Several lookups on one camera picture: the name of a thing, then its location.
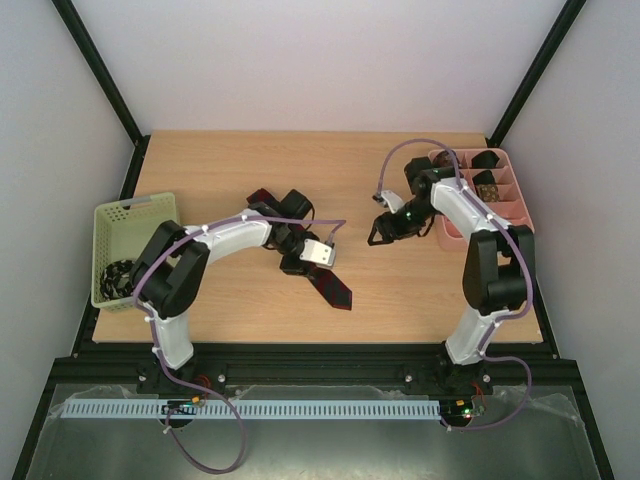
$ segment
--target small object in tray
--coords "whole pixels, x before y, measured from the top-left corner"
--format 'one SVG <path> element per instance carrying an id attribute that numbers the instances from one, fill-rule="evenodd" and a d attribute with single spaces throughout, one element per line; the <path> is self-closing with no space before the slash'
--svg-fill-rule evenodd
<path id="1" fill-rule="evenodd" d="M 473 177 L 473 184 L 476 187 L 478 185 L 495 185 L 496 179 L 493 176 L 493 173 L 491 173 L 491 170 L 484 170 Z"/>
<path id="2" fill-rule="evenodd" d="M 496 168 L 499 161 L 496 152 L 485 150 L 471 159 L 471 168 Z"/>
<path id="3" fill-rule="evenodd" d="M 431 163 L 433 164 L 433 168 L 453 167 L 453 159 L 446 150 L 443 150 L 433 157 Z"/>
<path id="4" fill-rule="evenodd" d="M 476 185 L 478 197 L 483 202 L 499 202 L 500 194 L 497 185 Z"/>
<path id="5" fill-rule="evenodd" d="M 133 260 L 120 260 L 107 265 L 100 277 L 100 293 L 107 300 L 127 298 L 133 294 L 129 273 Z"/>
<path id="6" fill-rule="evenodd" d="M 478 197 L 483 202 L 500 201 L 496 179 L 493 177 L 491 170 L 485 170 L 473 177 L 473 185 L 476 187 Z"/>

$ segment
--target black metal frame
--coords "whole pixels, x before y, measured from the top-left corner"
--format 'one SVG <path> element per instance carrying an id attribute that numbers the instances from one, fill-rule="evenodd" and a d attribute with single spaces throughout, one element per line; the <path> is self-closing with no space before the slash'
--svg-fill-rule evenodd
<path id="1" fill-rule="evenodd" d="M 551 57 L 568 32 L 586 0 L 568 0 L 560 12 L 529 71 L 516 91 L 491 139 L 499 146 L 527 98 L 540 79 Z M 143 136 L 107 71 L 78 12 L 70 0 L 52 0 L 75 39 L 105 95 L 135 145 L 120 199 L 133 196 L 150 136 Z M 592 451 L 603 479 L 613 479 L 597 425 L 576 362 L 559 358 L 551 325 L 540 295 L 534 304 L 543 342 L 537 344 L 492 344 L 490 355 L 517 355 L 530 365 L 536 385 L 569 385 L 580 414 L 587 426 Z M 93 332 L 99 311 L 88 301 L 73 345 L 72 355 L 56 359 L 38 404 L 31 428 L 14 473 L 14 480 L 26 477 L 40 430 L 58 384 L 135 384 L 153 362 L 150 344 L 95 344 Z M 434 391 L 432 383 L 423 381 L 433 368 L 439 344 L 203 344 L 195 345 L 199 372 L 210 378 L 224 373 L 227 385 L 373 385 L 399 389 L 409 394 L 429 393 L 434 399 L 451 395 Z M 485 367 L 492 383 L 522 383 L 519 365 L 489 364 Z M 414 381 L 405 382 L 407 373 Z"/>

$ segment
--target white wall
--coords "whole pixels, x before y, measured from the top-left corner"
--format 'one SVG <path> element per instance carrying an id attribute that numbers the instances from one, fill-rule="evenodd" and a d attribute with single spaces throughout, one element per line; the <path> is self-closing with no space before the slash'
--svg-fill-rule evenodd
<path id="1" fill-rule="evenodd" d="M 10 478 L 54 357 L 89 292 L 93 208 L 131 143 L 53 4 L 0 15 L 0 478 Z"/>
<path id="2" fill-rule="evenodd" d="M 616 478 L 640 478 L 640 3 L 587 2 L 508 135 L 538 275 Z"/>
<path id="3" fill-rule="evenodd" d="M 76 0 L 143 131 L 490 134 L 564 0 Z"/>

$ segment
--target green basket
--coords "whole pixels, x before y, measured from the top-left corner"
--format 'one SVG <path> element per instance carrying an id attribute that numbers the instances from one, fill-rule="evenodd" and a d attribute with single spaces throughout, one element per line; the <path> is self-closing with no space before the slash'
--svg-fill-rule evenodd
<path id="1" fill-rule="evenodd" d="M 110 263 L 136 260 L 162 222 L 180 223 L 176 197 L 160 193 L 105 203 L 96 208 L 93 222 L 91 304 L 109 312 L 133 306 L 133 298 L 108 300 L 100 293 L 100 277 Z"/>

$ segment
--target cable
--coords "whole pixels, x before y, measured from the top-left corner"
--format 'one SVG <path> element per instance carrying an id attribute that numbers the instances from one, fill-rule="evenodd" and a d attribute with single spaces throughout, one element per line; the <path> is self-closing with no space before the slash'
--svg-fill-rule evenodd
<path id="1" fill-rule="evenodd" d="M 471 397 L 471 400 L 473 401 L 476 398 L 480 397 L 480 399 L 482 400 L 482 405 L 486 409 L 487 408 L 487 400 L 484 398 L 484 392 L 480 388 L 480 385 L 478 385 L 477 382 L 471 382 L 471 386 L 476 389 L 476 394 L 473 397 Z"/>
<path id="2" fill-rule="evenodd" d="M 202 228 L 199 228 L 199 229 L 195 230 L 194 232 L 192 232 L 192 233 L 186 235 L 185 237 L 181 238 L 180 240 L 178 240 L 176 243 L 174 243 L 171 247 L 169 247 L 167 250 L 165 250 L 162 253 L 162 255 L 160 255 L 156 259 L 156 261 L 151 265 L 151 267 L 149 267 L 149 270 L 147 270 L 144 273 L 144 275 L 142 276 L 142 278 L 138 282 L 138 285 L 133 290 L 133 304 L 134 304 L 134 306 L 136 308 L 142 310 L 143 312 L 145 312 L 149 318 L 153 319 L 153 311 L 151 309 L 147 308 L 144 304 L 140 303 L 140 301 L 139 301 L 140 293 L 142 292 L 142 289 L 144 288 L 144 285 L 147 283 L 147 281 L 149 280 L 151 275 L 153 275 L 153 273 L 167 260 L 167 258 L 169 258 L 169 256 L 173 252 L 178 250 L 182 245 L 184 245 L 185 243 L 187 243 L 190 240 L 194 239 L 195 237 L 197 237 L 199 235 L 202 235 L 205 232 L 208 232 L 209 230 L 212 230 L 212 229 L 217 228 L 217 227 L 221 227 L 223 225 L 229 225 L 231 223 L 246 222 L 246 221 L 250 221 L 250 220 L 263 220 L 263 221 L 277 222 L 277 223 L 292 223 L 292 224 L 297 224 L 297 225 L 305 225 L 305 224 L 335 225 L 335 227 L 331 230 L 331 232 L 329 233 L 329 236 L 327 238 L 327 243 L 328 244 L 332 244 L 333 243 L 333 236 L 340 229 L 340 227 L 342 227 L 346 223 L 346 220 L 297 220 L 297 219 L 292 219 L 292 218 L 266 217 L 266 216 L 262 216 L 262 215 L 250 215 L 250 216 L 240 215 L 240 216 L 237 216 L 237 217 L 225 218 L 223 220 L 218 220 L 216 222 L 209 223 L 207 225 L 204 225 Z M 182 443 L 180 443 L 180 440 L 178 439 L 178 436 L 175 434 L 175 432 L 173 431 L 173 429 L 171 428 L 171 425 L 170 425 L 171 415 L 173 413 L 175 413 L 175 409 L 170 410 L 169 413 L 167 413 L 167 416 L 165 418 L 165 426 L 166 426 L 165 433 L 168 432 L 171 435 L 171 437 L 173 438 L 176 446 L 180 450 L 180 453 L 182 454 L 182 456 L 191 465 L 196 467 L 198 470 L 200 470 L 202 472 L 205 472 L 205 473 L 212 474 L 212 475 L 221 475 L 221 474 L 224 474 L 224 473 L 229 473 L 229 472 L 234 471 L 236 468 L 238 468 L 240 466 L 240 463 L 242 462 L 242 459 L 243 459 L 244 454 L 245 454 L 246 449 L 247 449 L 247 429 L 246 429 L 246 427 L 244 425 L 244 422 L 242 421 L 242 417 L 240 417 L 240 413 L 238 412 L 236 407 L 227 398 L 224 397 L 224 395 L 221 395 L 218 392 L 216 392 L 214 390 L 211 390 L 210 388 L 207 388 L 207 387 L 204 387 L 204 386 L 201 386 L 201 385 L 197 385 L 195 383 L 185 382 L 184 380 L 180 380 L 179 378 L 174 377 L 171 374 L 171 372 L 169 371 L 169 367 L 167 365 L 167 361 L 164 358 L 164 353 L 162 352 L 162 349 L 160 348 L 160 341 L 158 339 L 158 332 L 156 330 L 155 322 L 150 321 L 149 325 L 151 327 L 151 337 L 153 339 L 153 351 L 158 356 L 158 360 L 160 361 L 160 367 L 162 368 L 162 371 L 165 374 L 165 376 L 169 380 L 171 380 L 172 382 L 176 383 L 177 385 L 181 385 L 183 387 L 191 388 L 193 390 L 198 390 L 200 392 L 203 392 L 203 393 L 205 393 L 207 395 L 211 395 L 212 397 L 221 400 L 227 407 L 229 407 L 229 409 L 231 410 L 233 415 L 236 417 L 236 420 L 238 421 L 238 426 L 240 427 L 240 433 L 241 433 L 241 436 L 242 436 L 242 443 L 241 443 L 241 446 L 240 446 L 240 452 L 238 453 L 238 456 L 234 460 L 234 462 L 230 466 L 228 466 L 227 468 L 217 469 L 217 468 L 208 467 L 208 466 L 198 462 L 195 458 L 193 458 L 189 454 L 189 452 L 187 452 L 187 450 L 184 448 Z"/>
<path id="3" fill-rule="evenodd" d="M 511 356 L 507 356 L 507 357 L 486 357 L 486 356 L 483 356 L 482 358 L 483 358 L 483 360 L 486 360 L 487 362 L 492 362 L 492 363 L 517 362 L 520 365 L 522 365 L 523 368 L 524 368 L 524 371 L 527 374 L 527 388 L 525 389 L 524 396 L 522 397 L 522 400 L 520 401 L 518 406 L 515 408 L 515 410 L 513 410 L 513 412 L 511 412 L 509 415 L 504 417 L 502 420 L 498 420 L 496 422 L 489 423 L 487 425 L 477 425 L 477 426 L 473 426 L 473 427 L 471 427 L 471 426 L 452 427 L 451 425 L 449 425 L 447 423 L 447 421 L 444 418 L 441 418 L 440 419 L 440 423 L 442 425 L 444 425 L 445 427 L 447 427 L 448 431 L 449 430 L 457 430 L 457 431 L 461 431 L 461 432 L 477 432 L 479 430 L 489 430 L 491 428 L 499 427 L 499 426 L 504 425 L 505 423 L 507 423 L 509 420 L 511 420 L 516 415 L 518 415 L 522 411 L 522 409 L 524 408 L 524 406 L 527 403 L 527 399 L 529 398 L 529 395 L 531 394 L 531 388 L 533 387 L 533 379 L 531 377 L 531 368 L 529 368 L 529 365 L 527 365 L 527 362 L 525 362 L 521 358 L 511 357 Z"/>
<path id="4" fill-rule="evenodd" d="M 200 374 L 196 378 L 193 379 L 193 383 L 197 383 L 198 385 L 202 384 L 203 387 L 211 388 L 211 380 L 206 375 Z M 205 393 L 202 397 L 203 400 L 207 401 L 208 394 Z"/>
<path id="5" fill-rule="evenodd" d="M 429 235 L 429 232 L 431 231 L 431 229 L 433 228 L 433 224 L 436 221 L 436 216 L 432 215 L 431 216 L 431 221 L 429 222 L 429 225 L 427 225 L 427 228 L 424 229 L 424 232 L 420 233 L 418 232 L 417 235 L 420 238 L 426 237 L 427 235 Z"/>
<path id="6" fill-rule="evenodd" d="M 507 241 L 507 244 L 511 248 L 511 251 L 515 255 L 516 259 L 518 260 L 518 264 L 520 265 L 520 270 L 522 270 L 522 275 L 524 277 L 524 281 L 525 281 L 525 284 L 526 284 L 526 287 L 527 287 L 527 299 L 526 299 L 524 307 L 520 310 L 520 312 L 507 313 L 505 315 L 501 315 L 501 316 L 497 317 L 494 320 L 494 322 L 489 326 L 489 328 L 487 328 L 487 331 L 482 336 L 482 338 L 480 340 L 480 343 L 478 345 L 478 352 L 480 353 L 480 356 L 483 358 L 483 360 L 486 360 L 487 362 L 518 362 L 519 364 L 521 364 L 524 367 L 525 372 L 527 374 L 527 389 L 525 391 L 524 397 L 522 398 L 522 401 L 516 407 L 516 409 L 513 412 L 511 412 L 511 414 L 507 415 L 502 420 L 499 420 L 499 421 L 497 421 L 495 423 L 492 423 L 492 424 L 489 424 L 489 425 L 479 425 L 479 426 L 473 426 L 473 427 L 452 427 L 449 424 L 447 424 L 446 420 L 442 419 L 442 421 L 441 421 L 442 424 L 447 427 L 447 429 L 455 429 L 455 430 L 462 430 L 462 431 L 487 430 L 489 428 L 497 427 L 499 425 L 504 425 L 506 422 L 508 422 L 513 417 L 515 417 L 518 413 L 520 413 L 520 411 L 524 408 L 524 405 L 527 402 L 527 398 L 529 397 L 529 394 L 531 393 L 531 387 L 533 385 L 533 382 L 532 382 L 532 379 L 531 379 L 531 369 L 529 368 L 529 365 L 527 365 L 527 363 L 524 360 L 522 360 L 522 359 L 520 359 L 518 357 L 512 357 L 512 356 L 506 356 L 506 357 L 487 357 L 487 356 L 485 356 L 485 351 L 486 351 L 487 345 L 489 343 L 489 338 L 491 338 L 491 335 L 496 330 L 496 328 L 498 328 L 498 326 L 503 321 L 505 321 L 505 320 L 516 320 L 518 318 L 522 318 L 527 313 L 529 313 L 529 310 L 531 310 L 531 306 L 533 305 L 533 281 L 531 280 L 531 273 L 529 272 L 529 269 L 527 268 L 527 264 L 524 261 L 524 257 L 522 256 L 522 252 L 520 252 L 520 249 L 518 248 L 518 245 L 516 245 L 516 242 L 513 240 L 513 238 L 511 238 L 511 235 L 509 235 L 509 232 L 507 232 L 507 230 L 502 226 L 502 224 L 500 224 L 495 219 L 495 214 L 492 213 L 488 209 L 488 207 L 485 208 L 485 206 L 482 204 L 482 202 L 472 193 L 471 189 L 466 184 L 466 182 L 462 183 L 462 178 L 460 176 L 460 167 L 458 165 L 458 156 L 456 155 L 456 153 L 451 148 L 449 148 L 444 143 L 441 143 L 441 142 L 438 142 L 437 140 L 432 140 L 432 139 L 429 139 L 429 138 L 413 138 L 411 140 L 406 140 L 406 141 L 396 145 L 395 147 L 393 147 L 389 151 L 389 153 L 387 154 L 387 157 L 385 158 L 384 163 L 382 164 L 382 169 L 380 170 L 380 178 L 378 179 L 378 190 L 376 192 L 376 196 L 379 197 L 380 193 L 382 192 L 382 184 L 383 184 L 383 181 L 384 181 L 385 170 L 387 168 L 387 165 L 388 165 L 389 161 L 391 160 L 391 157 L 393 157 L 393 155 L 398 150 L 400 150 L 402 147 L 405 147 L 407 145 L 411 145 L 411 144 L 414 144 L 414 143 L 430 143 L 432 145 L 436 145 L 436 146 L 442 148 L 443 150 L 445 150 L 449 154 L 449 156 L 451 157 L 451 163 L 453 164 L 453 169 L 455 171 L 456 186 L 460 189 L 462 195 L 464 197 L 466 197 L 467 200 L 469 200 L 469 202 L 475 207 L 475 209 L 478 211 L 478 213 L 480 213 L 482 216 L 484 216 L 487 219 L 487 221 L 489 223 L 491 223 L 500 232 L 500 234 L 504 237 L 504 239 Z"/>
<path id="7" fill-rule="evenodd" d="M 311 220 L 315 220 L 316 219 L 316 209 L 313 206 L 313 203 L 311 204 Z M 307 228 L 305 228 L 306 231 L 308 231 L 311 228 L 311 224 L 307 225 Z"/>

